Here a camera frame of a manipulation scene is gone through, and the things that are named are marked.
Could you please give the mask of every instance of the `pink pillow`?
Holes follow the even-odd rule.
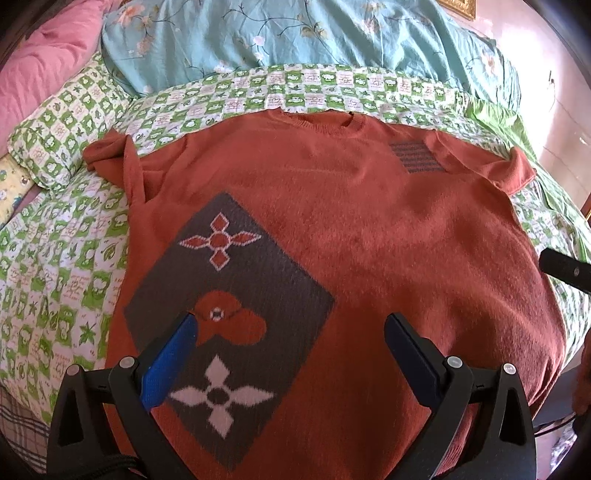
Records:
[[[0,157],[12,130],[96,51],[103,14],[121,0],[74,0],[35,30],[0,70]]]

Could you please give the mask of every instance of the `picture frame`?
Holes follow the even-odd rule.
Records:
[[[476,19],[476,0],[437,0],[442,6],[467,18]]]

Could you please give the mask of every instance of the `blue gripper pad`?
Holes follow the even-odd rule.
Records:
[[[162,405],[197,339],[197,320],[187,314],[141,379],[140,399],[146,410]]]

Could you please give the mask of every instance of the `plaid fabric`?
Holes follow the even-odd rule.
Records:
[[[46,468],[49,427],[0,387],[0,430],[10,446],[37,472]]]

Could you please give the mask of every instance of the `sweater sleeve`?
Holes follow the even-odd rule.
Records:
[[[438,132],[441,143],[467,168],[490,180],[507,195],[520,191],[535,178],[535,171],[518,147],[511,149],[511,158],[505,160],[494,153]]]
[[[126,135],[110,130],[101,140],[91,143],[84,149],[82,157],[86,168],[105,180],[124,188],[123,156],[125,152]]]

